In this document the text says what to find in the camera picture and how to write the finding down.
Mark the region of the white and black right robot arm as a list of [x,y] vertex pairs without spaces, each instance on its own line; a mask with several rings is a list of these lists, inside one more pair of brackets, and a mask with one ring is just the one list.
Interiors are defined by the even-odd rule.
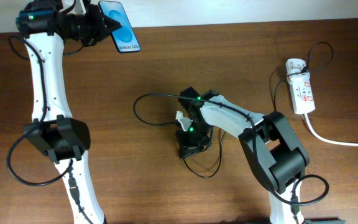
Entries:
[[176,117],[180,159],[205,151],[213,129],[222,129],[239,140],[254,177],[268,191],[270,222],[303,222],[299,188],[310,157],[284,115],[253,113],[216,91],[200,95],[192,87],[183,90],[178,101],[188,113],[178,111]]

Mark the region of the white power strip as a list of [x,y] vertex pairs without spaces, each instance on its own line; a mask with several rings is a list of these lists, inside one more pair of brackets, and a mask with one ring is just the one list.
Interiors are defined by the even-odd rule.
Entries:
[[310,73],[287,77],[290,87],[291,100],[295,114],[308,114],[315,110],[313,92],[310,83]]

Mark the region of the blue Galaxy smartphone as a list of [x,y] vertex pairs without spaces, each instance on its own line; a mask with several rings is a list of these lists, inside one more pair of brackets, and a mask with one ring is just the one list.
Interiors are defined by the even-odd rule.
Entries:
[[121,54],[140,52],[140,44],[122,3],[117,1],[100,1],[98,5],[105,16],[118,21],[121,25],[121,28],[111,32],[117,51]]

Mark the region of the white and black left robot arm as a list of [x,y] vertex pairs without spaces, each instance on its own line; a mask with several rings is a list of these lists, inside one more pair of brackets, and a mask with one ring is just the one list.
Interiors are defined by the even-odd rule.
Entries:
[[28,52],[34,90],[32,121],[19,138],[28,140],[49,158],[59,175],[45,182],[30,182],[12,169],[10,149],[7,167],[19,182],[41,187],[62,180],[75,223],[105,223],[91,180],[88,155],[90,132],[74,119],[65,92],[63,58],[68,39],[83,47],[96,45],[121,24],[105,16],[91,1],[31,1],[19,13],[16,26]]

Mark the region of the white charger plug adapter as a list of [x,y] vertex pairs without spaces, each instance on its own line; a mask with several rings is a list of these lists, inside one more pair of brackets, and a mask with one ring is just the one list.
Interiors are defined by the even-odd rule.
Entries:
[[300,73],[306,66],[306,62],[300,58],[290,58],[286,61],[285,66],[287,75],[292,75],[294,73]]

